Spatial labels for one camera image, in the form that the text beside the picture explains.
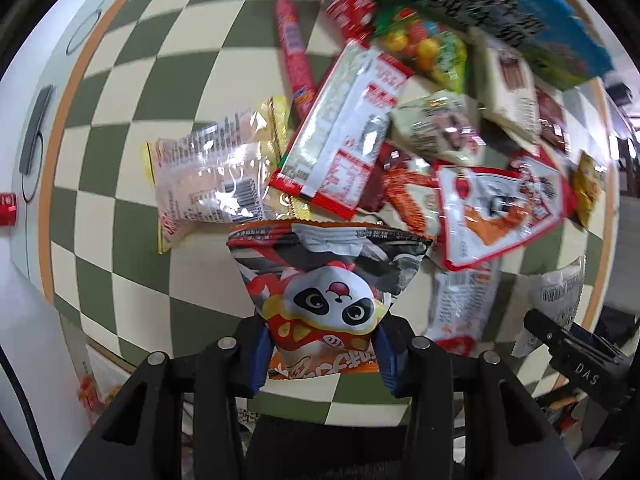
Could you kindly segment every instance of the red and white package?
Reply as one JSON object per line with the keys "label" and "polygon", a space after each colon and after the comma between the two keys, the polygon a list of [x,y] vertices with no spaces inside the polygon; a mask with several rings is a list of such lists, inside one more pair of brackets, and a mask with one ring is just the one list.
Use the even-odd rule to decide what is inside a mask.
{"label": "red and white package", "polygon": [[373,33],[374,0],[322,0],[320,5],[340,27],[344,41],[365,41]]}
{"label": "red and white package", "polygon": [[411,74],[381,50],[349,40],[270,184],[350,220]]}
{"label": "red and white package", "polygon": [[276,21],[287,76],[291,83],[293,103],[300,120],[304,121],[314,103],[316,89],[309,60],[306,58],[306,46],[300,34],[300,22],[290,0],[276,2]]}
{"label": "red and white package", "polygon": [[567,215],[566,180],[540,152],[515,158],[513,171],[438,168],[446,269],[475,267],[527,244]]}

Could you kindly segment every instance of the transparent plastic wrapper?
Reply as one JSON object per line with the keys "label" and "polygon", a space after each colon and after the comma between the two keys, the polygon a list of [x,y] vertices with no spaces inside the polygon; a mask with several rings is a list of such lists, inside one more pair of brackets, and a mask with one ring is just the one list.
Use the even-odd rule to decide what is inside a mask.
{"label": "transparent plastic wrapper", "polygon": [[427,160],[477,166],[484,140],[470,125],[464,96],[442,90],[391,111],[398,132]]}
{"label": "transparent plastic wrapper", "polygon": [[527,153],[511,164],[513,171],[438,168],[447,270],[474,267],[526,244],[567,215],[566,182],[548,156]]}
{"label": "transparent plastic wrapper", "polygon": [[[562,269],[536,276],[530,290],[531,307],[569,330],[578,311],[584,285],[585,256]],[[526,328],[522,328],[511,355],[524,357],[542,345],[542,341]]]}
{"label": "transparent plastic wrapper", "polygon": [[582,227],[589,224],[591,211],[602,192],[602,179],[603,173],[599,171],[596,161],[582,152],[572,181],[576,199],[575,211]]}
{"label": "transparent plastic wrapper", "polygon": [[380,10],[375,22],[375,36],[392,56],[447,90],[464,93],[466,44],[454,32],[402,6]]}
{"label": "transparent plastic wrapper", "polygon": [[476,44],[476,86],[481,113],[498,124],[528,152],[537,153],[540,117],[533,72],[522,54],[479,28],[471,29]]}
{"label": "transparent plastic wrapper", "polygon": [[159,251],[203,222],[295,218],[305,206],[268,186],[287,142],[287,101],[211,123],[181,139],[147,143],[159,213]]}
{"label": "transparent plastic wrapper", "polygon": [[430,244],[373,224],[288,220],[233,228],[227,245],[280,355],[274,375],[376,370],[371,333]]}
{"label": "transparent plastic wrapper", "polygon": [[388,54],[348,41],[271,185],[350,220],[410,74]]}
{"label": "transparent plastic wrapper", "polygon": [[481,338],[500,282],[501,258],[477,269],[438,272],[424,335],[449,352],[468,356]]}

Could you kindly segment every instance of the green and beige checkered pattern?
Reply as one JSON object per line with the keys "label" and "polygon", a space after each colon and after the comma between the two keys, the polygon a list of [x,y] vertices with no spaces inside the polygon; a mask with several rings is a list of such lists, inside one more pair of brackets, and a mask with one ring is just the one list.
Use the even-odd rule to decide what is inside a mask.
{"label": "green and beige checkered pattern", "polygon": [[[158,254],[158,212],[140,145],[181,137],[274,94],[289,94],[274,28],[276,0],[129,0],[117,13],[73,99],[60,148],[50,211],[55,306],[97,342],[137,365],[149,351],[198,352],[233,332],[253,305],[225,246],[226,226],[212,225],[170,253]],[[340,51],[319,0],[293,0],[316,83]],[[435,89],[412,79],[404,100]],[[554,93],[559,101],[562,94]],[[477,104],[469,97],[475,109]],[[574,148],[604,129],[589,96],[566,92]],[[504,135],[482,123],[486,164],[503,166]],[[527,276],[587,254],[578,320],[593,289],[602,250],[604,200],[591,226],[566,220],[526,248],[507,254],[481,349],[494,348],[533,393],[557,374],[539,349],[509,357],[522,323]],[[416,332],[426,328],[427,263],[394,307]],[[250,410],[314,422],[395,425],[407,402],[393,399],[377,374],[268,381]]]}

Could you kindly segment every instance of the black cable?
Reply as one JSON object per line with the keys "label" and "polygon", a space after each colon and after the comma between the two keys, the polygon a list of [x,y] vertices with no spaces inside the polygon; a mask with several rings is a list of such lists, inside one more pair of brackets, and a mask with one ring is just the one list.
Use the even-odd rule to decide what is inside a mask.
{"label": "black cable", "polygon": [[2,370],[6,374],[11,386],[14,389],[15,396],[18,397],[18,402],[20,402],[20,407],[22,408],[22,412],[24,413],[24,420],[27,423],[27,427],[29,428],[29,433],[31,434],[31,440],[33,440],[33,447],[36,449],[36,453],[38,455],[38,460],[40,461],[40,465],[42,466],[42,470],[44,471],[44,476],[47,480],[56,480],[55,476],[53,476],[53,471],[51,470],[51,465],[49,464],[49,459],[47,458],[47,453],[44,451],[44,446],[42,445],[42,439],[40,438],[40,432],[38,431],[38,425],[36,424],[36,419],[33,417],[33,412],[31,411],[31,406],[29,401],[27,400],[27,396],[24,394],[24,390],[22,389],[22,385],[18,380],[18,376],[15,374],[14,368],[11,366],[9,359],[7,359],[4,350],[0,346],[0,365],[2,365]]}

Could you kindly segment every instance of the panda snack bag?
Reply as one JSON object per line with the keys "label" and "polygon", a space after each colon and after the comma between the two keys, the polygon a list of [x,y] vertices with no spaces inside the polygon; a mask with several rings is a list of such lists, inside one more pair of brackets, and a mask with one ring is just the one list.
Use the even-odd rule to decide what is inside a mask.
{"label": "panda snack bag", "polygon": [[281,220],[232,228],[226,243],[290,379],[375,371],[371,333],[431,240],[374,224]]}

